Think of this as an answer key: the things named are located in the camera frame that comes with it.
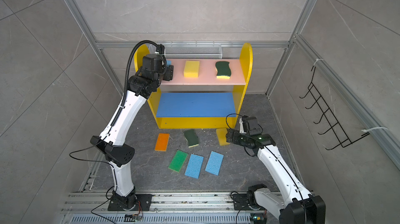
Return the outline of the yellow sponge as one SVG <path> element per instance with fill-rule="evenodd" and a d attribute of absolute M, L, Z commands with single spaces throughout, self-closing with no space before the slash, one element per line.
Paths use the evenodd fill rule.
<path fill-rule="evenodd" d="M 183 75 L 185 78 L 199 77 L 200 62 L 195 60 L 187 60 L 184 66 Z"/>
<path fill-rule="evenodd" d="M 220 146 L 226 146 L 230 143 L 227 142 L 226 134 L 228 133 L 227 128 L 218 128 L 216 129 L 216 134 L 218 138 L 218 142 Z"/>

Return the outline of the bright green sponge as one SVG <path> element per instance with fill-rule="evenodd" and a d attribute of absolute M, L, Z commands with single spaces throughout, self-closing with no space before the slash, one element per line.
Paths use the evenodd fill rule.
<path fill-rule="evenodd" d="M 179 173 L 183 167 L 188 154 L 186 152 L 177 150 L 168 168 L 176 173 Z"/>

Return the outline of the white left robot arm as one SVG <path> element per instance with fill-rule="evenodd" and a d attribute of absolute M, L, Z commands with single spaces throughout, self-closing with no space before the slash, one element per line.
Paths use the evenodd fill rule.
<path fill-rule="evenodd" d="M 129 60 L 124 93 L 112 120 L 99 136 L 90 140 L 111 166 L 114 180 L 111 201 L 124 210 L 136 207 L 135 186 L 131 177 L 135 149 L 125 144 L 128 130 L 151 94 L 157 91 L 164 78 L 171 80 L 174 71 L 165 56 L 159 53 L 145 55 L 142 66 L 133 76 L 129 76 L 131 63 L 132 60 Z"/>

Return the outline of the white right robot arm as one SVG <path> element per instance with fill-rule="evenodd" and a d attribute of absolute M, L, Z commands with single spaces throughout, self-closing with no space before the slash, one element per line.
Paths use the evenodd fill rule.
<path fill-rule="evenodd" d="M 256 117 L 241 116 L 239 130 L 229 128 L 228 143 L 252 150 L 267 168 L 281 195 L 273 194 L 266 185 L 250 186 L 247 191 L 248 205 L 252 208 L 264 208 L 276 217 L 281 224 L 324 224 L 326 222 L 326 204 L 317 195 L 313 195 L 296 177 L 282 158 L 275 141 L 269 134 L 263 133 Z"/>

